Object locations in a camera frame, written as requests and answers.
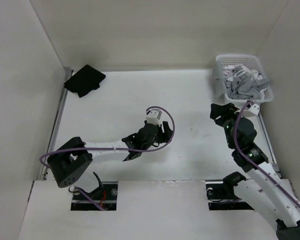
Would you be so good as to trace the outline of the grey tank top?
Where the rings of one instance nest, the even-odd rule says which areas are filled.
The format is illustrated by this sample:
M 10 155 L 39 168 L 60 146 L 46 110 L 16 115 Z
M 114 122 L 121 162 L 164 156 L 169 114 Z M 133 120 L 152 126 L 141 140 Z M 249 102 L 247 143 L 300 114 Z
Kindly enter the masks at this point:
M 262 80 L 235 78 L 233 81 L 225 80 L 225 83 L 227 95 L 233 100 L 263 100 L 270 80 L 263 76 Z

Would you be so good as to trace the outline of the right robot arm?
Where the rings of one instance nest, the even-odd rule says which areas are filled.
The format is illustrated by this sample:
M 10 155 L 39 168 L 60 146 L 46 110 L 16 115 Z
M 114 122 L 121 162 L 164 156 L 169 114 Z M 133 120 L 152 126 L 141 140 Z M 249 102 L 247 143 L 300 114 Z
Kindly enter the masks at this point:
M 255 144 L 257 131 L 245 113 L 256 113 L 258 105 L 247 101 L 238 109 L 232 103 L 211 104 L 210 118 L 223 128 L 234 162 L 244 174 L 233 172 L 207 197 L 241 199 L 275 230 L 279 240 L 300 240 L 300 201 L 288 181 L 281 179 L 264 152 Z

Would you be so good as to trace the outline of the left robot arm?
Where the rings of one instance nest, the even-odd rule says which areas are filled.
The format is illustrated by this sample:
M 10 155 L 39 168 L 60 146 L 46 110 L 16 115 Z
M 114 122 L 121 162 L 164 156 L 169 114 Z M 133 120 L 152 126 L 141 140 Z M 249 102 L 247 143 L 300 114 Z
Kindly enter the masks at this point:
M 47 163 L 59 188 L 78 187 L 95 200 L 102 195 L 103 187 L 93 164 L 134 160 L 151 147 L 169 143 L 173 134 L 167 121 L 159 124 L 145 121 L 137 133 L 119 141 L 91 143 L 77 136 L 50 155 Z

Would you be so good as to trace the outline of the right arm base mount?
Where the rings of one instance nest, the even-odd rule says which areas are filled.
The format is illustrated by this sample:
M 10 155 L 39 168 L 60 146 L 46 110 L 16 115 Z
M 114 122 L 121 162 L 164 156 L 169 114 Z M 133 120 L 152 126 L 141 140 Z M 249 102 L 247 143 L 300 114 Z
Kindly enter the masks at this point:
M 205 185 L 210 211 L 253 210 L 250 205 L 235 196 L 233 192 L 226 190 L 223 181 L 206 181 Z

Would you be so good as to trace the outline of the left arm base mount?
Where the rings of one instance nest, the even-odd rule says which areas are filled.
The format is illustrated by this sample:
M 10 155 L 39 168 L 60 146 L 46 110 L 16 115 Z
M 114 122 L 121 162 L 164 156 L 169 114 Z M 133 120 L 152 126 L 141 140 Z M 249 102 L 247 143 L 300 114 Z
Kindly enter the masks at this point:
M 105 211 L 117 210 L 118 182 L 103 182 L 103 189 L 98 190 L 94 195 L 87 195 Z M 72 194 L 71 211 L 100 211 L 92 202 L 82 195 L 74 186 L 68 188 Z

